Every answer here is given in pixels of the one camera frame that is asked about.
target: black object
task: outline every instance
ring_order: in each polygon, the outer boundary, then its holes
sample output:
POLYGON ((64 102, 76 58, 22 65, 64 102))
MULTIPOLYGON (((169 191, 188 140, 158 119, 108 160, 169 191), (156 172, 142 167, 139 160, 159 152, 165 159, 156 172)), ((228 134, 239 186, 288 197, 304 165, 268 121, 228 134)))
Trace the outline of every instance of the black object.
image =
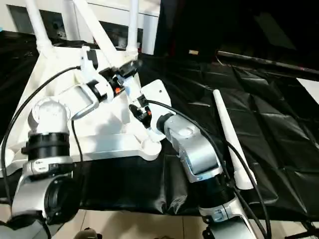
POLYGON ((96 55, 96 50, 90 49, 87 51, 88 59, 92 61, 93 67, 96 70, 99 67, 98 57, 96 55))
POLYGON ((57 178, 49 185, 45 194, 44 208, 47 224, 68 222, 77 214, 80 202, 80 185, 69 177, 57 178))
POLYGON ((209 226, 202 233, 204 239, 215 239, 213 233, 211 232, 209 226))
POLYGON ((96 84, 98 84, 99 82, 97 80, 92 80, 89 83, 87 83, 86 85, 91 89, 91 91, 93 92, 93 94, 96 96, 96 98, 98 98, 99 102, 102 102, 103 100, 106 100, 108 95, 102 95, 100 94, 100 92, 98 91, 98 89, 96 89, 96 84))
POLYGON ((201 208, 214 208, 230 202, 235 198, 233 190, 226 186, 224 174, 191 184, 195 192, 198 205, 201 208))
POLYGON ((12 230, 18 230, 32 225, 35 221, 38 221, 42 225, 48 239, 51 239, 51 232, 48 225, 45 223, 45 219, 43 218, 41 211, 28 211, 25 212, 25 214, 10 218, 5 226, 12 230))
MULTIPOLYGON (((83 44, 52 42, 66 47, 83 44)), ((38 55, 31 35, 0 32, 0 43, 0 56, 6 59, 0 66, 0 131, 4 135, 38 55)), ((319 106, 295 78, 238 69, 235 76, 226 66, 145 54, 139 58, 143 60, 139 70, 142 86, 161 79, 172 106, 210 132, 220 158, 231 166, 228 149, 220 141, 223 131, 209 90, 220 89, 270 218, 319 221, 319 152, 314 144, 319 142, 319 106)), ((79 168, 75 168, 75 176, 80 174, 79 168)), ((140 157, 85 161, 82 173, 83 209, 199 216, 180 160, 166 140, 152 162, 140 157)), ((7 178, 12 193, 20 175, 17 171, 7 178)), ((8 203, 5 195, 0 179, 0 202, 8 203)), ((264 218, 256 196, 243 196, 253 212, 264 218)))
POLYGON ((39 158, 70 156, 69 135, 66 133, 31 135, 21 152, 28 155, 28 161, 39 158))
POLYGON ((142 61, 130 61, 123 66, 121 66, 119 69, 113 70, 115 73, 119 74, 123 78, 128 78, 130 76, 133 76, 137 73, 137 71, 142 66, 142 61))
POLYGON ((157 123, 156 123, 156 127, 158 128, 158 130, 162 133, 164 133, 164 126, 165 126, 165 122, 171 117, 173 116, 172 113, 167 113, 164 116, 159 117, 157 123))
POLYGON ((145 107, 145 112, 142 112, 135 105, 129 105, 129 109, 134 117, 141 122, 145 128, 149 128, 151 126, 152 112, 149 107, 145 107))

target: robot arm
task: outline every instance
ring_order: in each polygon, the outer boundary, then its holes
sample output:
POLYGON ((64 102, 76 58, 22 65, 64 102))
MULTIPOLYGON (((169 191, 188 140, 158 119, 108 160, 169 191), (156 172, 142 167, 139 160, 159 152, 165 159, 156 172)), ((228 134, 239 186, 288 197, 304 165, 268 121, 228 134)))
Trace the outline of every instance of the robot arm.
MULTIPOLYGON (((30 112, 31 130, 21 150, 28 162, 23 166, 15 192, 12 218, 0 224, 1 238, 51 238, 79 209, 81 189, 73 179, 67 123, 87 115, 102 101, 112 101, 124 90, 112 81, 113 69, 106 80, 96 72, 93 61, 83 57, 81 70, 87 83, 42 99, 30 112)), ((133 68, 120 68, 116 72, 125 77, 128 70, 133 68)))

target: tiled floor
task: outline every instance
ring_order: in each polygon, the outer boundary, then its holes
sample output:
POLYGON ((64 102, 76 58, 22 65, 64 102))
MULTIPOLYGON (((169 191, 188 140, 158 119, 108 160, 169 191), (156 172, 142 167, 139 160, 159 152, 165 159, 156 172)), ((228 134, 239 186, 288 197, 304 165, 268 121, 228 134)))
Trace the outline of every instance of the tiled floor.
MULTIPOLYGON (((7 221, 9 208, 0 205, 0 221, 7 221)), ((87 227, 101 233, 105 239, 202 239, 206 224, 200 217, 173 217, 129 212, 100 212, 80 210, 53 239, 73 239, 87 227)), ((273 239, 305 232, 300 223, 272 221, 273 239)))

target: white mounting plate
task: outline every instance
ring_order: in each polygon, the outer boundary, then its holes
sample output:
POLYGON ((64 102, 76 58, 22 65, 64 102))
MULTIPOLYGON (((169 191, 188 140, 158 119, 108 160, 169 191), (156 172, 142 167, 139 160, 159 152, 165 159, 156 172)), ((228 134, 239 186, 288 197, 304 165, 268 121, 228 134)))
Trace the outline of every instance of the white mounting plate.
MULTIPOLYGON (((99 62, 97 70, 100 71, 108 67, 108 61, 100 50, 96 52, 99 62)), ((49 57, 40 54, 17 108, 51 76, 68 67, 80 65, 80 59, 81 48, 54 47, 49 57)), ((13 150, 15 154, 14 158, 6 159, 9 164, 7 165, 8 175, 21 168, 26 161, 20 149, 28 139, 30 128, 27 117, 32 107, 43 97, 59 94, 81 82, 82 77, 79 70, 69 71, 46 86, 25 107, 8 138, 7 148, 13 150)), ((151 150, 145 148, 148 144, 143 144, 143 142, 149 139, 149 136, 144 126, 129 111, 128 97, 125 92, 117 96, 112 103, 101 103, 95 111, 75 121, 75 128, 84 160, 134 155, 141 156, 145 160, 154 160, 161 150, 160 142, 157 142, 155 147, 153 145, 151 150)), ((70 154, 74 161, 79 161, 78 149, 70 124, 69 131, 70 154)))

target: black tarp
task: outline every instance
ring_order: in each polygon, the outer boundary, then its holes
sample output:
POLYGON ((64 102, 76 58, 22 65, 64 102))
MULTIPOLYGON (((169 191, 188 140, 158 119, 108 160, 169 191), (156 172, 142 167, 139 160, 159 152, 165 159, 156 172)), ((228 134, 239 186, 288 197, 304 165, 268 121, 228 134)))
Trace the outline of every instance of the black tarp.
MULTIPOLYGON (((33 36, 1 32, 0 43, 3 135, 38 55, 33 36)), ((211 89, 221 91, 271 219, 319 220, 319 105, 296 79, 148 55, 140 59, 141 84, 163 80, 172 106, 208 129, 229 162, 211 89)), ((165 140, 155 161, 127 157, 85 162, 82 173, 84 209, 198 215, 183 168, 165 140)), ((9 177, 12 194, 20 174, 9 177)), ((262 218, 254 193, 244 196, 262 218)), ((0 197, 5 202, 2 180, 0 197)))

